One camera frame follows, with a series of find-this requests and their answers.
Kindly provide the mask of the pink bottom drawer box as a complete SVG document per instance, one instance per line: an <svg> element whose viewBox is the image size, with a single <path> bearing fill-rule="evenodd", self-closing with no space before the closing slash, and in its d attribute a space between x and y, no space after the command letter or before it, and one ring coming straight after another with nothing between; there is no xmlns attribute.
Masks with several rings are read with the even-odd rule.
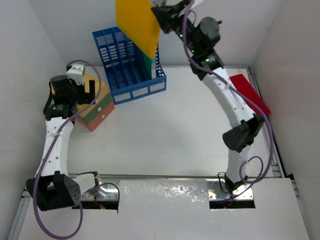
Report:
<svg viewBox="0 0 320 240"><path fill-rule="evenodd" d="M115 105L113 102L111 102L103 110L101 110L91 122L84 121L80 116L77 116L76 120L91 132L93 132L107 118L107 116L114 110L114 108Z"/></svg>

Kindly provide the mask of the orange folder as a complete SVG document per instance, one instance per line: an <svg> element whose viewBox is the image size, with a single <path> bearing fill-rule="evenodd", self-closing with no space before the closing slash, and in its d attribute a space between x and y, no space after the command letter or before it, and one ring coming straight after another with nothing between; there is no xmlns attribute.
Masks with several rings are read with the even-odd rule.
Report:
<svg viewBox="0 0 320 240"><path fill-rule="evenodd" d="M116 25L150 59L154 58L161 28L148 0L116 0Z"/></svg>

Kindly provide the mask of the green folder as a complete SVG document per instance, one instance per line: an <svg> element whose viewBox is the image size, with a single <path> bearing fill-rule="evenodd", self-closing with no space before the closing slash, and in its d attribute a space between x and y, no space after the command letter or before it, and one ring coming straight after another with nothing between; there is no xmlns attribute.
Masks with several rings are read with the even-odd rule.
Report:
<svg viewBox="0 0 320 240"><path fill-rule="evenodd" d="M142 61L148 79L156 78L156 58L149 58L145 53L142 53Z"/></svg>

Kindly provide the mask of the red folder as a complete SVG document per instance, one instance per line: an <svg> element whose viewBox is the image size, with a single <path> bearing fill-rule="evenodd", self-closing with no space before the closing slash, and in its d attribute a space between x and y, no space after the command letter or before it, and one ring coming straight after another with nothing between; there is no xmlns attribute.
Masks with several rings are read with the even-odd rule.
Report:
<svg viewBox="0 0 320 240"><path fill-rule="evenodd" d="M264 103L264 101L254 90L254 88L251 86L251 84L243 74L237 74L234 76L230 76L229 78L238 92L240 92L255 105L257 105L266 115L271 114L270 109L267 107L267 105Z"/></svg>

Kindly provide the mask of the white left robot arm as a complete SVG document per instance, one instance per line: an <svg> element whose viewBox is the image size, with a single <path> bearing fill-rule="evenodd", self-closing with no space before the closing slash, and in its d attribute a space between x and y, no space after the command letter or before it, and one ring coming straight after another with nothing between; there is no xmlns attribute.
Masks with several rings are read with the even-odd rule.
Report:
<svg viewBox="0 0 320 240"><path fill-rule="evenodd" d="M95 81L76 82L67 75L49 80L49 96L44 106L46 136L43 156L34 178L26 189L41 211L80 204L81 196L97 185L97 171L70 178L67 170L69 140L78 105L91 103L96 96Z"/></svg>

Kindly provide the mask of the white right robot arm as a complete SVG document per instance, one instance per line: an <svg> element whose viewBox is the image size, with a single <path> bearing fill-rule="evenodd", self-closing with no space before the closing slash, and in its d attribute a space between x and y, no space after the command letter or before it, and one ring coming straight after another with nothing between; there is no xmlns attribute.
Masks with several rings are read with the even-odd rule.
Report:
<svg viewBox="0 0 320 240"><path fill-rule="evenodd" d="M222 135L223 142L228 147L224 186L233 194L248 178L245 162L250 145L265 120L235 92L228 77L221 80L213 74L214 70L224 68L223 61L214 50L221 39L221 22L212 17L204 17L198 25L194 25L187 17L188 3L189 1L183 0L176 5L153 6L151 11L165 34L175 32L186 44L186 49L192 54L189 59L192 72L212 92L229 120L231 129Z"/></svg>

